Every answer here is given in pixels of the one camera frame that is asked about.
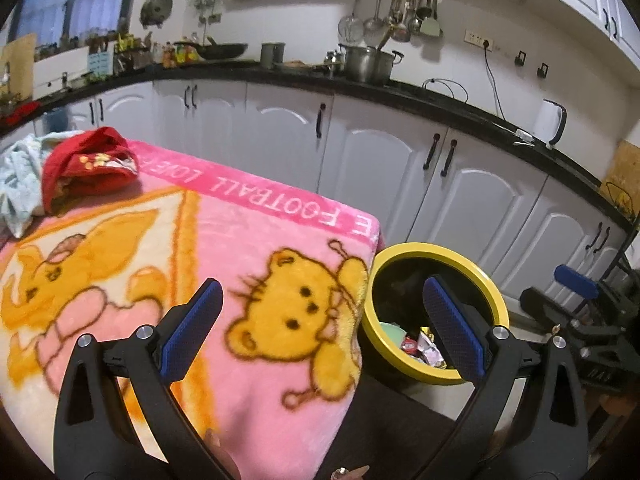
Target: black countertop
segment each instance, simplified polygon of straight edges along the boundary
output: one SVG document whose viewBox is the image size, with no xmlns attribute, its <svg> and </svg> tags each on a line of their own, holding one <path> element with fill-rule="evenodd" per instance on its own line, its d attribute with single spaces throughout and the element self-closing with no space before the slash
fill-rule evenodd
<svg viewBox="0 0 640 480">
<path fill-rule="evenodd" d="M 42 106 L 24 121 L 16 124 L 14 128 L 36 119 L 55 107 L 65 106 L 121 86 L 151 80 L 238 80 L 327 94 L 335 93 L 402 110 L 477 137 L 544 171 L 583 197 L 626 232 L 631 230 L 631 222 L 599 193 L 600 181 L 575 161 L 558 150 L 548 150 L 539 141 L 536 141 L 533 147 L 514 146 L 513 143 L 520 140 L 514 135 L 517 126 L 446 95 L 396 81 L 390 81 L 388 86 L 381 88 L 350 82 L 340 77 L 329 78 L 321 73 L 305 70 L 265 70 L 254 62 L 196 64 L 169 70 L 159 66 L 152 68 L 153 70 L 112 78 L 102 83 L 67 93 L 58 92 L 56 95 L 43 98 L 40 100 Z M 8 128 L 0 130 L 0 136 L 4 136 L 9 131 Z"/>
</svg>

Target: pink blanket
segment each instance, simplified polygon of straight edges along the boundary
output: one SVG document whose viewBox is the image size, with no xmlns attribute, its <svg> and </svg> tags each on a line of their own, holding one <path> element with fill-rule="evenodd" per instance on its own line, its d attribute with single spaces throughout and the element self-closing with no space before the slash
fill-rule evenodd
<svg viewBox="0 0 640 480">
<path fill-rule="evenodd" d="M 57 394 L 79 335 L 157 324 L 212 276 L 222 314 L 172 386 L 244 480 L 315 475 L 360 375 L 355 338 L 379 226 L 371 215 L 257 176 L 132 142 L 140 182 L 47 218 L 0 252 L 0 396 L 52 465 Z M 148 452 L 161 453 L 128 381 Z"/>
</svg>

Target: cutting board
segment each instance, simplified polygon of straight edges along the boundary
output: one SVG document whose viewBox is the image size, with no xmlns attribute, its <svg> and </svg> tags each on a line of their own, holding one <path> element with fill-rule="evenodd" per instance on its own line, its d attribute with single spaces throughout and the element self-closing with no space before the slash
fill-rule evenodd
<svg viewBox="0 0 640 480">
<path fill-rule="evenodd" d="M 32 32 L 7 43 L 2 49 L 0 70 L 4 70 L 4 64 L 8 61 L 11 73 L 9 86 L 11 92 L 20 94 L 21 101 L 33 95 L 33 55 L 37 39 L 38 35 Z"/>
<path fill-rule="evenodd" d="M 607 176 L 602 181 L 600 192 L 615 206 L 622 206 L 625 213 L 630 212 L 631 203 L 616 186 L 624 189 L 633 203 L 635 214 L 640 212 L 640 148 L 621 140 L 613 156 Z"/>
</svg>

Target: blue gripper pad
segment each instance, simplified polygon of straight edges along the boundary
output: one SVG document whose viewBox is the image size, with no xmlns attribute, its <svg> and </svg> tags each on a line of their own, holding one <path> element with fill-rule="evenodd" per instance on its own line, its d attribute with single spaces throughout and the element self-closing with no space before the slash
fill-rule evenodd
<svg viewBox="0 0 640 480">
<path fill-rule="evenodd" d="M 159 368 L 165 384 L 184 379 L 222 311 L 222 300 L 222 286 L 213 278 L 207 278 L 189 300 L 186 314 L 162 346 Z"/>
<path fill-rule="evenodd" d="M 484 349 L 456 302 L 433 276 L 424 282 L 422 302 L 453 361 L 450 364 L 464 380 L 479 383 L 484 378 Z"/>
<path fill-rule="evenodd" d="M 558 265 L 556 267 L 554 279 L 560 285 L 564 285 L 579 296 L 582 296 L 585 300 L 595 300 L 600 295 L 596 282 L 566 265 Z"/>
</svg>

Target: wall socket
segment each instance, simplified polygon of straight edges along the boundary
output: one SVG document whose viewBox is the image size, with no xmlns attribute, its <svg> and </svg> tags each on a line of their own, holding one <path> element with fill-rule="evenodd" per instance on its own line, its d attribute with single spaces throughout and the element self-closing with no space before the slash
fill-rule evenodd
<svg viewBox="0 0 640 480">
<path fill-rule="evenodd" d="M 491 38 L 483 38 L 480 34 L 476 34 L 470 30 L 465 31 L 465 41 L 467 43 L 484 48 L 484 40 L 489 42 L 489 46 L 486 49 L 491 52 L 494 49 L 494 40 Z"/>
</svg>

